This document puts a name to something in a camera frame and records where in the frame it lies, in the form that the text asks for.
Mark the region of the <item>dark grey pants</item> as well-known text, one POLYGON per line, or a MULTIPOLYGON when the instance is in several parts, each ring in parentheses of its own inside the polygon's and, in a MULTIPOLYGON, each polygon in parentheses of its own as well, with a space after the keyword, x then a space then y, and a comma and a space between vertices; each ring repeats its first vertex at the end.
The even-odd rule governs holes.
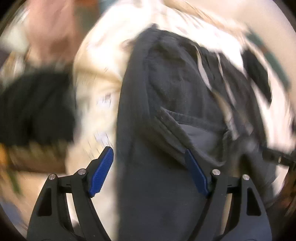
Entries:
POLYGON ((116 133, 118 239, 189 240, 206 199, 185 163, 247 174, 264 207, 275 165, 251 86, 222 53, 153 25, 136 38, 122 82, 116 133))

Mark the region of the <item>black cloth on bed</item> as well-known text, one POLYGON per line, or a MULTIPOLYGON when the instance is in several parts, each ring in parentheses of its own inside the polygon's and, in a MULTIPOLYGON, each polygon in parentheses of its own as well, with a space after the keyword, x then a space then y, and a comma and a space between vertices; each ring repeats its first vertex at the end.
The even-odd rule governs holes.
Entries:
POLYGON ((260 89, 262 94, 265 96, 267 102, 271 104, 272 93, 268 81, 268 73, 262 64, 258 61, 257 57, 250 51, 246 49, 242 53, 243 66, 246 70, 248 78, 253 80, 253 82, 260 89))

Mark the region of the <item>cream bear print bedsheet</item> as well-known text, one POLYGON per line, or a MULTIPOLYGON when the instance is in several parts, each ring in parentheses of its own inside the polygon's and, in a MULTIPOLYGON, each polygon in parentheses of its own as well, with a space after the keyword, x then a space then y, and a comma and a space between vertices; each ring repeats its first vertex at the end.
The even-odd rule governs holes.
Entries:
MULTIPOLYGON (((224 54, 243 74, 246 70, 241 55, 250 49, 266 69, 272 93, 269 104, 251 82, 263 120, 266 147, 287 154, 295 149, 295 112, 287 88, 269 52, 261 47, 260 40, 247 25, 217 16, 188 1, 117 1, 86 35, 74 60, 80 126, 68 157, 68 169, 74 171, 96 158, 104 147, 114 149, 111 172, 102 193, 93 200, 112 240, 119 240, 116 133, 122 82, 136 38, 153 25, 209 51, 224 54)), ((295 194, 291 184, 292 166, 273 164, 274 197, 265 209, 272 240, 279 240, 295 214, 295 194)))

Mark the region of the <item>pink hanging cloth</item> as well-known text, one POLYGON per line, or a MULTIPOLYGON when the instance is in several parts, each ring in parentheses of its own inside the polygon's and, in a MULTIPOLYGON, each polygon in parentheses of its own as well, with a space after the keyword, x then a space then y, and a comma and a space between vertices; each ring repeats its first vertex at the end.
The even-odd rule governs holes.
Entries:
POLYGON ((81 42, 74 1, 27 1, 28 59, 36 64, 69 63, 81 42))

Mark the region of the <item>dark clothes pile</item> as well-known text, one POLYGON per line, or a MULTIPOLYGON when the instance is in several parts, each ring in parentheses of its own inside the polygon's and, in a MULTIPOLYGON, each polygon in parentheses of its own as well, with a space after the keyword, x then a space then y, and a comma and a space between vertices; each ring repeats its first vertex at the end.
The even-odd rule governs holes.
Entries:
POLYGON ((1 143, 26 146, 72 142, 75 98, 67 72, 40 70, 17 78, 1 93, 1 143))

